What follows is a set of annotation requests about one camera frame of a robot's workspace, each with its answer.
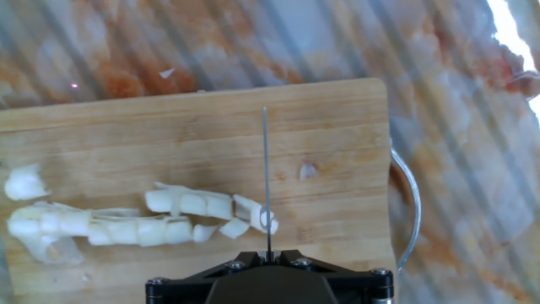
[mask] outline bolt head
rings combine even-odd
[[[169,279],[167,278],[164,278],[164,277],[155,277],[153,279],[150,279],[148,281],[146,281],[146,284],[152,284],[152,285],[162,285],[164,284],[166,281],[168,281]]]
[[[376,269],[372,269],[371,273],[376,274],[376,275],[385,275],[385,274],[388,274],[389,271],[390,270],[384,269],[384,268],[376,268]]]
[[[233,270],[240,270],[243,269],[246,266],[246,264],[242,261],[229,261],[225,263],[225,267],[228,269]]]
[[[297,258],[292,262],[295,266],[309,266],[311,265],[311,260],[308,258]]]

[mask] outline white vegetable slice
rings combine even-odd
[[[39,164],[13,169],[4,185],[8,198],[18,201],[50,195],[51,192],[46,191],[46,184],[41,180],[40,170]]]
[[[146,207],[154,212],[170,212],[173,203],[178,201],[169,189],[147,191],[144,199]]]
[[[319,176],[319,171],[311,163],[304,163],[300,168],[300,180],[304,181],[308,178],[314,178]]]
[[[258,202],[250,200],[249,198],[244,198],[238,194],[235,194],[233,198],[236,202],[235,215],[237,218],[243,220],[251,219],[251,210],[253,207],[262,207]]]
[[[64,212],[60,216],[60,232],[65,236],[87,236],[91,220],[90,210]]]
[[[43,212],[78,212],[78,211],[85,211],[83,209],[75,208],[72,206],[68,206],[66,204],[60,204],[60,203],[48,203],[47,201],[40,201],[35,202],[33,205],[31,205],[33,210],[38,210],[36,212],[43,213]],[[130,209],[130,208],[109,208],[109,209],[91,209],[89,210],[92,212],[93,217],[106,217],[106,218],[134,218],[139,217],[141,215],[141,211],[139,209]]]
[[[141,247],[150,247],[166,244],[166,219],[139,219],[138,244]]]
[[[79,264],[84,260],[71,237],[27,236],[19,239],[34,258],[44,263]]]
[[[88,228],[88,242],[94,246],[114,245],[107,227],[101,223],[92,223]]]
[[[212,236],[212,234],[217,229],[217,226],[195,225],[195,227],[193,228],[193,241],[206,242],[210,239],[210,236]]]
[[[180,197],[180,211],[187,214],[207,216],[206,200],[196,194],[184,193]]]
[[[188,218],[175,218],[167,222],[165,240],[168,244],[180,244],[193,240],[193,225]]]
[[[49,209],[42,207],[35,207],[34,205],[26,206],[15,210],[11,216],[10,220],[39,220],[41,215],[48,211]]]
[[[8,230],[12,236],[38,236],[40,222],[38,220],[8,220]]]
[[[181,213],[181,210],[180,210],[180,197],[182,196],[182,194],[188,193],[188,192],[193,191],[193,190],[191,190],[188,187],[184,187],[184,186],[165,185],[164,183],[161,183],[161,182],[155,182],[154,185],[159,190],[166,190],[168,192],[169,196],[170,196],[170,207],[169,207],[169,209],[167,211],[154,211],[154,212],[170,212],[170,214],[172,216],[175,216],[175,217],[180,216],[180,213]],[[160,206],[159,208],[160,209],[165,209],[165,206]]]
[[[41,233],[56,234],[60,232],[61,211],[51,210],[46,211],[40,218]]]
[[[207,202],[207,216],[212,216],[218,219],[232,220],[233,219],[233,198],[229,195],[214,196],[208,195],[205,197]]]
[[[270,223],[271,234],[274,234],[278,230],[279,223],[277,220],[274,219],[274,213],[272,211],[270,211]],[[267,232],[267,212],[262,206],[256,206],[251,209],[250,224],[252,227],[259,231]]]
[[[137,245],[137,220],[108,221],[107,230],[115,244]]]
[[[219,228],[219,232],[225,236],[235,239],[236,237],[246,233],[249,228],[250,225],[248,223],[239,218],[234,218],[232,221]]]

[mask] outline stainless steel handle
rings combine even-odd
[[[401,156],[399,156],[399,154],[394,150],[392,146],[391,146],[391,158],[396,162],[396,164],[405,174],[408,184],[411,187],[411,193],[413,194],[413,201],[414,201],[413,233],[411,235],[410,240],[408,241],[407,249],[405,249],[405,252],[403,253],[401,259],[399,260],[399,264],[397,265],[397,272],[400,273],[403,269],[403,266],[405,265],[408,258],[410,257],[411,252],[413,252],[414,245],[416,244],[416,240],[419,237],[420,221],[422,220],[422,201],[420,200],[419,186],[417,185],[416,180],[414,179],[413,173],[408,168],[407,164],[405,164],[405,161],[403,161]]]
[[[371,299],[370,304],[394,304],[394,299]]]

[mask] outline wooden cutting board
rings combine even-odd
[[[376,79],[0,111],[0,182],[14,167],[40,163],[53,191],[46,199],[83,209],[145,209],[156,181],[263,202],[263,106],[280,222],[274,247],[356,270],[395,269],[386,90]],[[305,162],[320,176],[300,181]],[[34,201],[1,193],[0,220]],[[143,303],[150,278],[186,277],[266,248],[258,231],[146,248],[91,247],[81,237],[84,262],[45,265],[5,224],[0,236],[21,303]]]

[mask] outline knife blade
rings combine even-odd
[[[267,134],[267,108],[264,106],[262,108],[262,132],[264,137],[264,182],[267,195],[267,204],[266,204],[266,213],[267,213],[267,261],[269,263],[273,262],[272,256],[272,238],[270,233],[270,228],[272,227],[272,222],[270,221],[270,185],[268,182],[268,134]]]

